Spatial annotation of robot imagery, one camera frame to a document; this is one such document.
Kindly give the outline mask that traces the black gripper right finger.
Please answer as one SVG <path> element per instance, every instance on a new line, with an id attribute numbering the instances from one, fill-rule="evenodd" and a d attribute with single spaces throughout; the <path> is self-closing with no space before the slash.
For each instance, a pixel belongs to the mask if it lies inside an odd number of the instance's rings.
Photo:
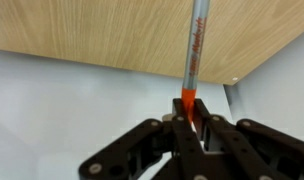
<path id="1" fill-rule="evenodd" d="M 228 178 L 237 180 L 304 180 L 304 141 L 251 119 L 235 125 L 210 114 L 201 99 L 194 123 L 207 153 L 227 160 Z"/>

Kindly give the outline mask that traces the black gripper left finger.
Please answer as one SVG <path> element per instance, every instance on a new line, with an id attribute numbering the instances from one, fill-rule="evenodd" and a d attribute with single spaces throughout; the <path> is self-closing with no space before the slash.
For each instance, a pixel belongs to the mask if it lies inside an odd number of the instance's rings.
<path id="1" fill-rule="evenodd" d="M 153 180 L 195 180 L 205 174 L 204 152 L 187 119 L 180 99 L 173 101 L 170 121 L 147 119 L 85 160 L 78 169 L 80 180 L 138 180 L 160 162 L 172 157 Z"/>

